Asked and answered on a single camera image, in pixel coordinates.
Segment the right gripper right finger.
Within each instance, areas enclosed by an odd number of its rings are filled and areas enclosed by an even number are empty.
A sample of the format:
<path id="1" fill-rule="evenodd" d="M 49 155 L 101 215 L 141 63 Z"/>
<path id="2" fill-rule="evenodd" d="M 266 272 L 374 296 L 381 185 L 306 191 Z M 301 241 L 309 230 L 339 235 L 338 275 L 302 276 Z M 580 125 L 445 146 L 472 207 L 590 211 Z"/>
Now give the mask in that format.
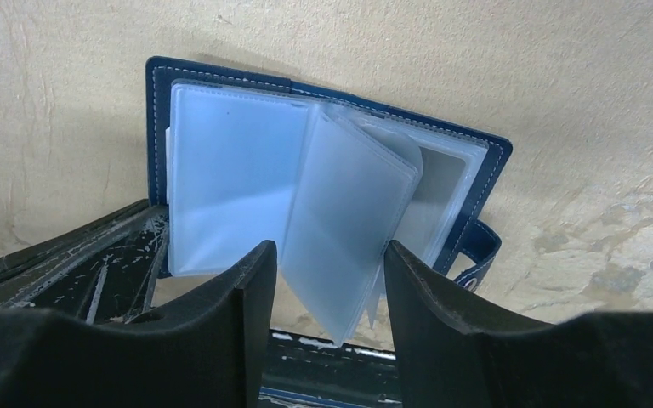
<path id="1" fill-rule="evenodd" d="M 653 407 L 653 312 L 549 324 L 436 273 L 398 241 L 384 255 L 406 407 Z"/>

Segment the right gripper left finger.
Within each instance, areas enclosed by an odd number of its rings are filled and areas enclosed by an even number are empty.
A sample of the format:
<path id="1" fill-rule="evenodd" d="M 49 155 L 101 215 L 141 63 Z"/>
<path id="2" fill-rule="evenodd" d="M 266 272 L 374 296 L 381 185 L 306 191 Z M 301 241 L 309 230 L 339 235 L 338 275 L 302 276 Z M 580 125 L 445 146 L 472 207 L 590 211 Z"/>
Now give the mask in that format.
<path id="1" fill-rule="evenodd" d="M 127 324 L 0 309 L 0 407 L 254 407 L 275 296 L 263 241 Z"/>

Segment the blue leather card holder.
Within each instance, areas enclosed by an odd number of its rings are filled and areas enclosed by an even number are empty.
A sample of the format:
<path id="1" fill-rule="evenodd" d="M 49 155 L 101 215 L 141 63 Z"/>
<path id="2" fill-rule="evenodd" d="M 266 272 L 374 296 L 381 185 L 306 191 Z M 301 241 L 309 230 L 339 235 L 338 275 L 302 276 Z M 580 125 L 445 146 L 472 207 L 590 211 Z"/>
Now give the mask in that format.
<path id="1" fill-rule="evenodd" d="M 145 64 L 149 199 L 169 211 L 168 273 L 217 275 L 264 240 L 336 343 L 386 294 L 399 241 L 473 291 L 501 245 L 480 212 L 504 138 L 285 77 L 155 56 Z"/>

